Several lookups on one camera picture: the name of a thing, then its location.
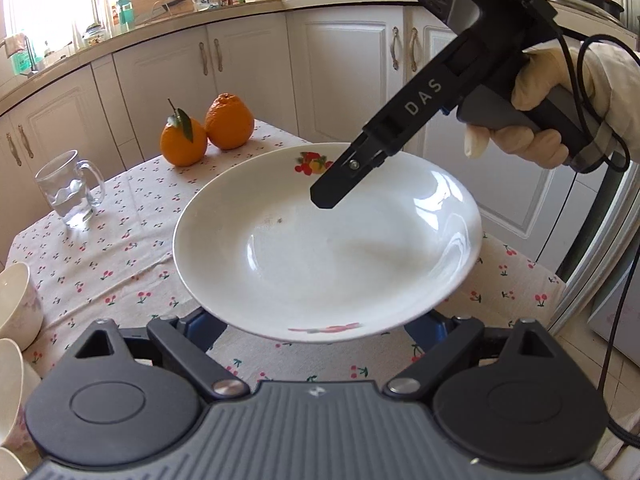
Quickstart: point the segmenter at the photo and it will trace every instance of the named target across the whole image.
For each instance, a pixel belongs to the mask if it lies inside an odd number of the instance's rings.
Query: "tablecloth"
[[[240,162],[305,141],[256,121],[249,142],[207,155],[189,168],[155,158],[109,180],[107,195],[88,224],[65,227],[51,213],[15,237],[8,261],[25,261],[45,311],[43,327],[25,356],[44,376],[99,317],[120,327],[144,326],[163,314],[184,316],[199,305],[180,281],[172,235],[180,212],[199,189]],[[469,314],[492,326],[519,317],[546,323],[564,283],[526,256],[485,235],[474,270],[438,308],[448,316]],[[229,327],[209,354],[255,386],[260,380],[376,380],[419,359],[422,349],[399,328],[332,345],[290,344]]]

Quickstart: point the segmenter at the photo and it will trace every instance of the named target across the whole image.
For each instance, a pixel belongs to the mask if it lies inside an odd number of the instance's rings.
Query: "oval plate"
[[[401,152],[334,209],[318,209],[309,187],[347,146],[265,153],[193,197],[174,259],[204,308],[255,335],[329,343],[403,325],[460,286],[482,244],[469,192]]]

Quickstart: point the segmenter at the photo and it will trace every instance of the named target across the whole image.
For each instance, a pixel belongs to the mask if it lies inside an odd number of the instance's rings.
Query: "glass mug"
[[[94,206],[104,200],[104,179],[98,168],[88,160],[78,160],[78,150],[57,156],[44,165],[37,174],[36,182],[53,210],[69,227],[77,227],[94,213]],[[100,185],[100,198],[94,198],[82,175],[84,170],[94,174]]]

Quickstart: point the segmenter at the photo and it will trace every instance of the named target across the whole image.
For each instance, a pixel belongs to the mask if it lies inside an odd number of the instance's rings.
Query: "wire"
[[[574,103],[575,108],[578,112],[578,120],[580,121],[580,127],[582,129],[582,133],[584,134],[585,140],[588,143],[592,143],[594,137],[590,133],[590,129],[587,125],[587,121],[584,117],[583,107],[587,109],[587,111],[596,119],[600,124],[604,122],[604,119],[601,118],[596,110],[593,108],[591,101],[589,99],[589,95],[587,94],[585,85],[584,85],[584,56],[592,43],[596,43],[599,41],[608,41],[609,43],[615,43],[616,45],[622,47],[632,58],[633,60],[640,66],[640,58],[636,56],[636,53],[631,50],[625,43],[620,41],[618,38],[614,38],[609,34],[596,34],[595,36],[591,36],[582,42],[580,46],[580,50],[578,51],[578,59],[576,62],[576,68],[574,68],[574,62],[571,58],[571,53],[569,52],[569,47],[566,44],[566,40],[562,35],[561,31],[558,31],[558,41],[560,43],[560,47],[562,48],[562,54],[564,55],[564,60],[566,61],[566,66],[569,71],[569,80],[571,81],[571,88],[574,94]],[[612,160],[603,154],[604,162],[607,166],[609,166],[613,171],[617,173],[625,173],[626,170],[629,169],[631,165],[631,155],[629,153],[629,148],[626,145],[626,142],[616,133],[613,128],[611,129],[611,136],[616,140],[616,142],[622,148],[622,151],[625,155],[625,163],[622,166],[615,165]]]
[[[614,38],[609,34],[595,34],[584,40],[582,45],[580,46],[580,50],[578,51],[578,58],[576,60],[576,68],[574,69],[574,63],[571,58],[571,54],[569,52],[569,47],[566,44],[566,40],[561,32],[558,33],[558,41],[560,42],[560,47],[562,48],[562,53],[564,54],[564,60],[566,61],[566,65],[569,71],[569,79],[571,80],[571,87],[574,94],[574,102],[575,107],[578,111],[578,120],[580,121],[580,126],[582,128],[582,132],[585,135],[585,139],[591,143],[593,142],[593,136],[590,133],[589,127],[587,126],[587,121],[584,117],[584,110],[582,107],[588,111],[600,124],[604,122],[604,118],[600,117],[596,110],[593,108],[593,104],[589,99],[589,95],[587,94],[585,85],[584,85],[584,56],[587,53],[590,45],[599,41],[607,41],[609,43],[614,43],[617,46],[621,47],[626,53],[628,53],[632,59],[636,62],[638,66],[640,66],[640,58],[636,55],[636,53],[629,48],[625,43],[620,41],[618,38]],[[611,129],[611,136],[616,140],[616,142],[622,148],[622,151],[625,155],[625,163],[622,166],[617,166],[610,160],[609,157],[605,153],[603,153],[605,163],[615,172],[617,173],[625,173],[626,170],[629,169],[631,165],[631,155],[629,153],[629,148],[626,145],[626,142],[618,135],[617,132]],[[607,371],[609,370],[609,362],[611,359],[611,352],[613,351],[613,343],[616,338],[616,332],[618,330],[618,324],[620,323],[620,315],[622,314],[622,309],[625,304],[626,294],[628,293],[629,286],[631,284],[631,279],[636,272],[636,267],[638,266],[638,260],[640,260],[640,245],[636,249],[636,254],[634,256],[633,262],[631,263],[631,267],[629,268],[629,274],[626,277],[625,286],[622,290],[622,295],[620,296],[620,301],[618,302],[618,308],[616,309],[616,315],[614,317],[613,323],[611,325],[611,332],[609,334],[609,341],[607,343],[607,351],[604,356],[604,362],[602,364],[602,373],[600,374],[600,381],[598,382],[598,391],[604,396],[604,386],[607,381]],[[613,420],[612,416],[609,415],[609,423],[607,425],[609,431],[613,433],[616,437],[618,437],[622,442],[628,444],[629,446],[640,449],[640,436],[634,435],[633,433],[629,433],[622,426],[620,426],[615,420]]]

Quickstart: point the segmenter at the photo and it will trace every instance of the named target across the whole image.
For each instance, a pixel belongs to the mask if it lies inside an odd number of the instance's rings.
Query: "white glove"
[[[578,49],[570,47],[570,52],[575,67]],[[569,71],[557,41],[534,47],[526,54],[529,63],[518,74],[511,95],[511,103],[517,110],[535,108],[558,84],[572,91]],[[583,73],[593,108],[626,142],[631,159],[640,162],[640,67],[620,47],[595,43],[584,57]],[[466,156],[482,155],[490,139],[505,153],[513,153],[546,169],[560,166],[568,155],[560,133],[555,130],[534,135],[525,126],[491,131],[468,125]]]

